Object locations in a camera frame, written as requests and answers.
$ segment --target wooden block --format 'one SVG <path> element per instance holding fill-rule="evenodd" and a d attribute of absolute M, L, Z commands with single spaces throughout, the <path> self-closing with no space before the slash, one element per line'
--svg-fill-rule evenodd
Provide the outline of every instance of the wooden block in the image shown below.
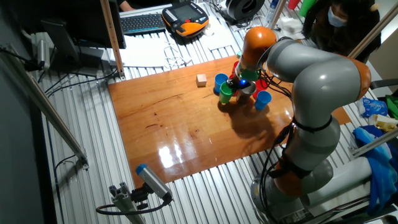
<path fill-rule="evenodd" d="M 199 74 L 197 75 L 197 86 L 198 87 L 206 87 L 206 74 Z"/>

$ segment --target plastic cup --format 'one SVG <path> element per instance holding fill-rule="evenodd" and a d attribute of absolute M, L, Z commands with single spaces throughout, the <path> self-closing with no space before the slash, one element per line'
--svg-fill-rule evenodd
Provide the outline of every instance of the plastic cup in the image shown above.
<path fill-rule="evenodd" d="M 214 82 L 214 92 L 215 93 L 220 93 L 221 84 L 223 84 L 227 79 L 228 79 L 228 76 L 225 75 L 224 73 L 219 73 L 216 75 L 215 82 Z"/>
<path fill-rule="evenodd" d="M 299 4 L 300 0 L 289 0 L 287 7 L 291 10 L 295 9 Z"/>
<path fill-rule="evenodd" d="M 256 86 L 257 86 L 257 90 L 256 90 L 256 92 L 253 93 L 253 98 L 254 99 L 257 99 L 257 95 L 259 94 L 260 91 L 266 90 L 268 88 L 268 84 L 267 84 L 267 82 L 265 80 L 259 79 L 256 82 Z"/>
<path fill-rule="evenodd" d="M 267 91 L 260 91 L 257 95 L 256 102 L 254 103 L 254 107 L 257 110 L 263 110 L 269 102 L 271 102 L 272 96 Z"/>
<path fill-rule="evenodd" d="M 298 12 L 300 16 L 306 16 L 308 10 L 315 4 L 317 0 L 304 0 L 301 5 L 300 11 Z"/>
<path fill-rule="evenodd" d="M 251 85 L 242 89 L 242 90 L 238 90 L 238 97 L 237 97 L 237 101 L 238 103 L 242 103 L 245 104 L 249 101 L 250 96 L 256 91 L 256 83 L 255 82 L 251 82 Z"/>
<path fill-rule="evenodd" d="M 229 100 L 231 99 L 232 95 L 234 93 L 232 92 L 232 89 L 228 87 L 226 82 L 223 82 L 220 87 L 220 102 L 221 103 L 229 103 Z"/>

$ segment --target keyboard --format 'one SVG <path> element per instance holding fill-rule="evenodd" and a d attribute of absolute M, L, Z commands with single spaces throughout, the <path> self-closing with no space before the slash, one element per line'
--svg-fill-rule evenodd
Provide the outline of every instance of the keyboard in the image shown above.
<path fill-rule="evenodd" d="M 124 34 L 146 34 L 166 29 L 161 14 L 130 16 L 121 18 Z"/>

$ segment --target wooden board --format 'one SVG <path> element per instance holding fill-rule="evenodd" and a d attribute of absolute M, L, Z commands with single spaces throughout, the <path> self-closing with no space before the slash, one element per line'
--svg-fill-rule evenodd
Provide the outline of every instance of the wooden board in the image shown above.
<path fill-rule="evenodd" d="M 290 100 L 268 89 L 272 101 L 256 111 L 254 100 L 221 105 L 213 93 L 217 73 L 231 74 L 236 57 L 222 58 L 109 86 L 130 169 L 137 187 L 139 164 L 164 182 L 263 151 L 292 119 Z M 207 85 L 198 88 L 196 74 Z M 292 87 L 291 83 L 282 86 Z M 343 108 L 333 114 L 350 122 Z"/>

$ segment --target monitor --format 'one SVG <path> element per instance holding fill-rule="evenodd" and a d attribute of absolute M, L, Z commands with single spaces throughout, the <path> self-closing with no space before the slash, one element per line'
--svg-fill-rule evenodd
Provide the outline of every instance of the monitor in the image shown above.
<path fill-rule="evenodd" d="M 100 0 L 8 0 L 10 10 L 29 34 L 47 32 L 57 51 L 50 69 L 96 75 L 103 50 L 112 47 Z M 109 0 L 119 48 L 126 48 L 119 6 Z"/>

